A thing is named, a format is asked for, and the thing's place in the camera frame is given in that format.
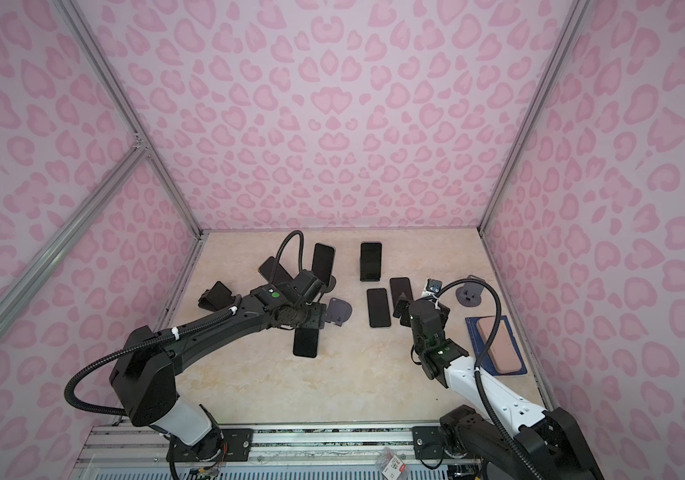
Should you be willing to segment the black folding stand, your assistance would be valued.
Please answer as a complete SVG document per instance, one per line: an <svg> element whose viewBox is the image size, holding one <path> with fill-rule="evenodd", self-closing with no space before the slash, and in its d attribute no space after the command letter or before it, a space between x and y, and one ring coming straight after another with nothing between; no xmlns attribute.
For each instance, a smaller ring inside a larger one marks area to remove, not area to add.
<svg viewBox="0 0 685 480"><path fill-rule="evenodd" d="M238 307L242 296L234 295L230 288L218 281L212 288L206 289L198 298L198 307L209 312L218 312L230 307Z"/></svg>

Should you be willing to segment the green phone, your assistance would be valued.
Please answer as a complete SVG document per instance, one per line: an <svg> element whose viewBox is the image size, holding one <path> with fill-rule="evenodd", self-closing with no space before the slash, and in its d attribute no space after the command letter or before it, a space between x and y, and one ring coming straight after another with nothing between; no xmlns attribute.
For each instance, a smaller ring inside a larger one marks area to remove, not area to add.
<svg viewBox="0 0 685 480"><path fill-rule="evenodd" d="M316 245L314 245L312 273L323 284L330 281L332 270L334 270L334 258L336 258L336 250L332 246L322 243L316 243Z"/></svg>
<svg viewBox="0 0 685 480"><path fill-rule="evenodd" d="M318 356L318 341L320 341L320 330L298 328L294 330L292 354L301 358L316 358Z"/></svg>

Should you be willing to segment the purple phone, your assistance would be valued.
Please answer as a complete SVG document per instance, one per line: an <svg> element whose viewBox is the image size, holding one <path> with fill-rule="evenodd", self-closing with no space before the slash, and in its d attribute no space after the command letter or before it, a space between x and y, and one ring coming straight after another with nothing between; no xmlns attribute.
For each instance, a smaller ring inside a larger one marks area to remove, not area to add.
<svg viewBox="0 0 685 480"><path fill-rule="evenodd" d="M361 282L378 282L381 278L382 244L362 242L359 256L359 279Z"/></svg>

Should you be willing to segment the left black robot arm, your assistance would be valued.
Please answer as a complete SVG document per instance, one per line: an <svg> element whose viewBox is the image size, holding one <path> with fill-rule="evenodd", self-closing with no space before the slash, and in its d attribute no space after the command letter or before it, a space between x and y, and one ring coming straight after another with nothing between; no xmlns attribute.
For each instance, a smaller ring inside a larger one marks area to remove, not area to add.
<svg viewBox="0 0 685 480"><path fill-rule="evenodd" d="M194 322L160 331L142 326L130 333L110 373L124 415L136 427L164 434L189 460L220 460L224 434L212 414L178 393L176 376L206 355L250 334L272 328L320 329L326 284L304 270L290 282L264 284L232 304Z"/></svg>

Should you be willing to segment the blue phone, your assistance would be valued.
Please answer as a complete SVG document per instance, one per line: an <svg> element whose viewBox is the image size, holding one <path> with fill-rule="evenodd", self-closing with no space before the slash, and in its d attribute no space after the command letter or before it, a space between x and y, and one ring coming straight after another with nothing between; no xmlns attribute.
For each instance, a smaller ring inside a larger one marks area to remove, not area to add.
<svg viewBox="0 0 685 480"><path fill-rule="evenodd" d="M391 316L388 293L385 288L366 290L368 323L371 328L390 328Z"/></svg>

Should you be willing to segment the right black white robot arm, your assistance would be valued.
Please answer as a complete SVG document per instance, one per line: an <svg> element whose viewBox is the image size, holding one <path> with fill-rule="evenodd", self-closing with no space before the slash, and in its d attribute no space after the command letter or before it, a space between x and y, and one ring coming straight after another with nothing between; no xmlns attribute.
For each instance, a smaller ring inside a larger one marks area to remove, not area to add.
<svg viewBox="0 0 685 480"><path fill-rule="evenodd" d="M440 418L442 449L475 456L511 479L601 479L575 418L546 410L502 384L446 337L449 309L428 297L398 299L394 315L412 333L426 377L469 401Z"/></svg>

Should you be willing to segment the silver phone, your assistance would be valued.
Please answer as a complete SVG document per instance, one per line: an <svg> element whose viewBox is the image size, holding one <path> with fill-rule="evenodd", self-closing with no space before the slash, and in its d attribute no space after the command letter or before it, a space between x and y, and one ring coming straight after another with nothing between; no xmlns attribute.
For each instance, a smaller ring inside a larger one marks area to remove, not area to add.
<svg viewBox="0 0 685 480"><path fill-rule="evenodd" d="M408 277L390 278L389 288L393 310L397 309L398 302L402 299L405 299L407 302L413 301L412 286Z"/></svg>

